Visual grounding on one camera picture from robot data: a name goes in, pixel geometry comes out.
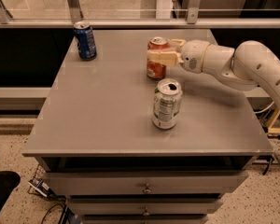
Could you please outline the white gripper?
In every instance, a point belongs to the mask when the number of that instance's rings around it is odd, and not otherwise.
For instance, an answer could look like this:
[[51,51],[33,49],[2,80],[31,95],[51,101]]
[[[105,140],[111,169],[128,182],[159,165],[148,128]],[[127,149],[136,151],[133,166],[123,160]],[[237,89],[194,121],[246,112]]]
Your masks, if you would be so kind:
[[203,57],[210,43],[202,40],[169,39],[168,44],[176,51],[149,50],[147,58],[165,66],[175,67],[181,64],[188,72],[200,74],[203,71]]

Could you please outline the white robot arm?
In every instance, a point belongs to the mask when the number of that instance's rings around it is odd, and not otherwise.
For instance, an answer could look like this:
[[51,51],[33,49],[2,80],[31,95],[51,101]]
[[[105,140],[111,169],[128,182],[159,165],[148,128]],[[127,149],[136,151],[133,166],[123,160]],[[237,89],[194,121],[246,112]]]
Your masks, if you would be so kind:
[[239,91],[260,86],[280,109],[280,60],[260,42],[248,40],[237,49],[202,40],[173,39],[169,44],[168,49],[149,50],[147,57],[154,63],[206,73]]

